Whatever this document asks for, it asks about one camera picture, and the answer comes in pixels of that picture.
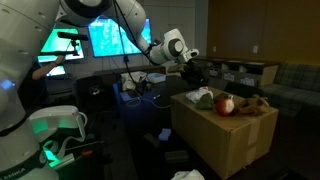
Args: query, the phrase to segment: monitor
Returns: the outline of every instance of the monitor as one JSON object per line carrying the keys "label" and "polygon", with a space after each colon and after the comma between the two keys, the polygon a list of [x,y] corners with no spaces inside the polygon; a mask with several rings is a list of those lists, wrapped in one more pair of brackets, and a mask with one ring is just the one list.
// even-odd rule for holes
{"label": "monitor", "polygon": [[[94,57],[116,56],[123,55],[124,53],[141,53],[128,39],[126,32],[120,27],[124,46],[124,48],[122,48],[118,24],[112,19],[97,19],[88,26],[88,29]],[[149,19],[146,19],[141,34],[142,37],[151,44],[152,38]]]}
{"label": "monitor", "polygon": [[60,76],[66,74],[66,71],[62,65],[53,68],[48,74],[48,77]]}
{"label": "monitor", "polygon": [[[41,52],[73,51],[74,50],[73,46],[71,45],[71,40],[65,39],[65,38],[59,38],[58,32],[78,34],[78,30],[76,28],[53,29],[46,43],[41,49]],[[66,61],[78,60],[78,59],[84,58],[80,40],[76,40],[76,43],[78,44],[78,46],[76,46],[76,50],[79,55],[68,54],[66,55]],[[40,63],[52,62],[52,61],[55,61],[56,59],[57,59],[57,56],[54,56],[54,55],[38,56],[38,61]]]}

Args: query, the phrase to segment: couch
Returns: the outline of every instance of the couch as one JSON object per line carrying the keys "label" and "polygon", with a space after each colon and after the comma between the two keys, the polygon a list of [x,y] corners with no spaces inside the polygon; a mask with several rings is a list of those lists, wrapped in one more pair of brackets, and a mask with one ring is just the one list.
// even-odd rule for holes
{"label": "couch", "polygon": [[262,90],[271,106],[289,117],[305,107],[320,110],[320,66],[280,64],[274,84]]}

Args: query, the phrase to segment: red apple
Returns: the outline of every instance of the red apple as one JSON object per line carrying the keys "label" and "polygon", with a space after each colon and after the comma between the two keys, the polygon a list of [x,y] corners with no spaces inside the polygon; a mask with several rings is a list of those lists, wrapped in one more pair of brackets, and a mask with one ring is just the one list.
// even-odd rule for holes
{"label": "red apple", "polygon": [[219,116],[228,116],[234,109],[234,103],[231,98],[221,99],[215,105],[216,112]]}

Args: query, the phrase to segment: person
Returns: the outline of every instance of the person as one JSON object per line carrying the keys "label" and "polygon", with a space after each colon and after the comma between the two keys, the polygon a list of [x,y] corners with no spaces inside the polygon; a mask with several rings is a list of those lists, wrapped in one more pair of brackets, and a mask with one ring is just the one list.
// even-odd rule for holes
{"label": "person", "polygon": [[53,68],[61,65],[64,59],[65,56],[58,56],[55,61],[42,67],[38,61],[33,63],[18,90],[20,101],[27,113],[50,104],[45,77]]}

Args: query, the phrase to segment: cardboard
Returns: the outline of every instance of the cardboard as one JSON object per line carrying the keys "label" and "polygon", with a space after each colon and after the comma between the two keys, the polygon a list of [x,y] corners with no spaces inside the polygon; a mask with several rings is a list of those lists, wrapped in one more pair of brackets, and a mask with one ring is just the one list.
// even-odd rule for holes
{"label": "cardboard", "polygon": [[[214,97],[223,91],[210,88]],[[221,117],[214,110],[198,110],[187,93],[171,97],[172,128],[222,178],[227,179],[269,152],[278,110],[260,116]],[[244,99],[234,95],[237,105]]]}

